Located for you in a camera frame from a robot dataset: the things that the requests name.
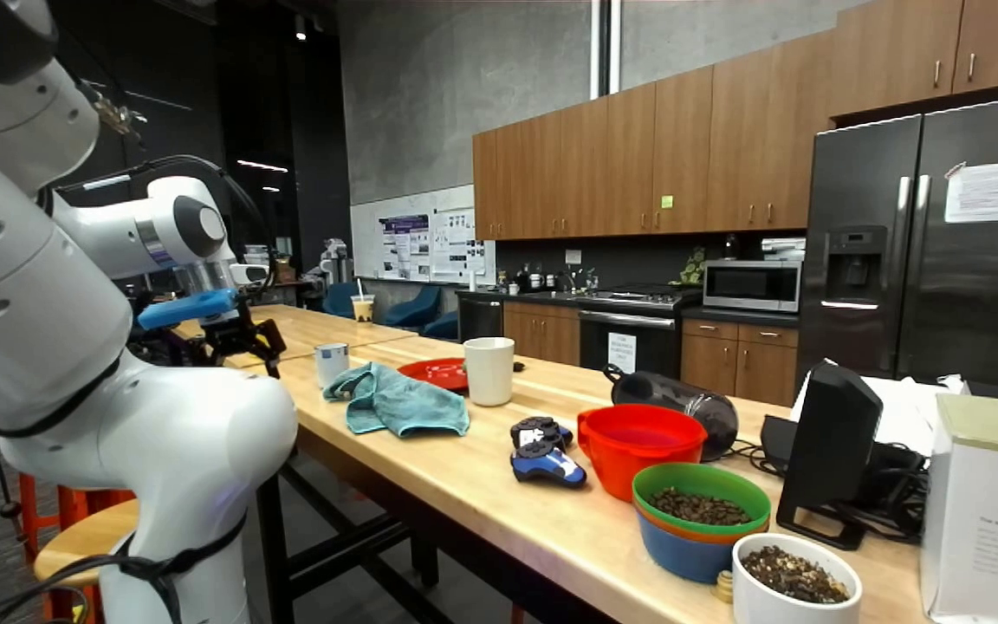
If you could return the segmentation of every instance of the floor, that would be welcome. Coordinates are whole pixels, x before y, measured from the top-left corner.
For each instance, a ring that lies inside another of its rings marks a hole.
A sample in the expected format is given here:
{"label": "floor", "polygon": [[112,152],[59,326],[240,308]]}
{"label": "floor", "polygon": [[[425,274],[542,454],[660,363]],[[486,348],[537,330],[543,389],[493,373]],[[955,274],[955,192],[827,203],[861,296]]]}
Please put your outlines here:
{"label": "floor", "polygon": [[[347,489],[344,482],[325,473],[314,462],[303,462],[299,467],[303,467],[303,473],[318,482],[318,492],[337,497],[347,509],[347,515],[363,518],[363,515],[379,513],[376,503],[366,503],[363,495],[357,495],[354,489]],[[299,503],[299,495],[289,485],[284,485],[284,522],[289,522],[289,547],[305,547],[305,545],[332,534],[325,525],[325,518],[314,515],[305,503]],[[260,551],[255,551],[255,545],[260,545],[255,534],[260,534],[260,525],[255,525],[255,513],[254,513],[251,525],[246,525],[246,574],[251,574],[251,621],[254,624],[266,621],[264,565],[260,565]],[[400,569],[403,574],[413,574],[404,545],[388,547],[386,562],[391,569]],[[0,596],[29,588],[31,581],[34,580],[29,574],[24,547],[14,534],[14,522],[0,515]],[[431,599],[450,621],[471,621],[471,624],[508,621],[508,599],[500,596],[497,588],[489,588],[482,580],[475,580],[471,570],[465,570],[458,562],[450,562],[443,554],[440,554],[440,581],[438,581],[438,588],[431,588]],[[8,624],[34,624],[34,621],[37,621],[37,607],[21,611]],[[366,570],[354,569],[354,570],[340,574],[337,581],[303,596],[296,603],[296,621],[299,624],[305,624],[305,621],[410,624],[413,617],[388,592],[381,592],[381,586]]]}

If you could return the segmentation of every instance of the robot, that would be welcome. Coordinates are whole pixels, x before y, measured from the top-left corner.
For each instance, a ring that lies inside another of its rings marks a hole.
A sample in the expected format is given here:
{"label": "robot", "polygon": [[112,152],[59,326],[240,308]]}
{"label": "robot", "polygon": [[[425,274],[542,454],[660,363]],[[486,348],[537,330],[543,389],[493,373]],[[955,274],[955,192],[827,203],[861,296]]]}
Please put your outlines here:
{"label": "robot", "polygon": [[[237,534],[296,443],[296,404],[275,378],[155,366],[126,345],[134,317],[112,274],[145,268],[158,247],[134,255],[82,211],[54,203],[54,221],[37,207],[37,191],[76,170],[98,137],[98,113],[53,57],[53,39],[43,0],[0,0],[0,454],[43,482],[140,495],[140,525],[123,545],[134,565],[101,570],[112,624],[246,624]],[[186,227],[212,249],[194,259],[224,259],[224,227],[191,175],[158,180],[105,218],[134,211],[162,237],[155,203],[191,203],[173,221],[194,213]]]}

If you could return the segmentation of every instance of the refrigerator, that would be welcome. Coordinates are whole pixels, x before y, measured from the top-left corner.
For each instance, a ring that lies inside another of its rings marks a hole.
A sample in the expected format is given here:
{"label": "refrigerator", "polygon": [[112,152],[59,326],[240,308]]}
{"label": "refrigerator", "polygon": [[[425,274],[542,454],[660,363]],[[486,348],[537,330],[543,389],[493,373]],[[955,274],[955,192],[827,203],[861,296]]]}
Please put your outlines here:
{"label": "refrigerator", "polygon": [[800,373],[998,395],[998,101],[820,132],[800,288]]}

